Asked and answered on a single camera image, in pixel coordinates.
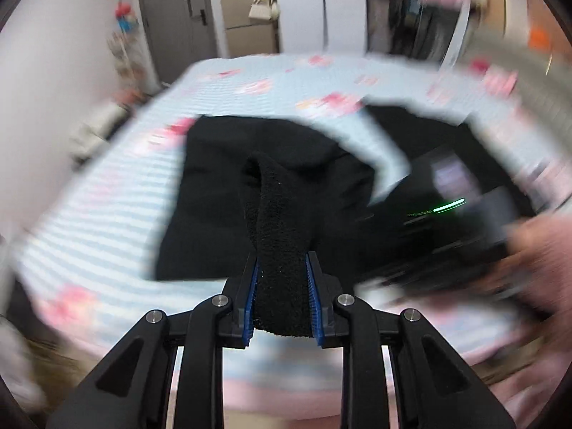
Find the person's right hand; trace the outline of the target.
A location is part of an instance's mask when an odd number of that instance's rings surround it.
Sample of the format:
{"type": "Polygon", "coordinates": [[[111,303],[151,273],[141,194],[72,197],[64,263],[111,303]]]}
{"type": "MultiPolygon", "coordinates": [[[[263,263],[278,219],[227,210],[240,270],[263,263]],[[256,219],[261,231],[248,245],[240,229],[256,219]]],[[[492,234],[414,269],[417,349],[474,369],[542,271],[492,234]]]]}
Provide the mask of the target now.
{"type": "Polygon", "coordinates": [[[530,305],[552,314],[559,328],[571,325],[571,217],[540,215],[509,231],[509,256],[481,282],[485,291],[508,283],[518,271],[530,274],[520,292],[530,305]]]}

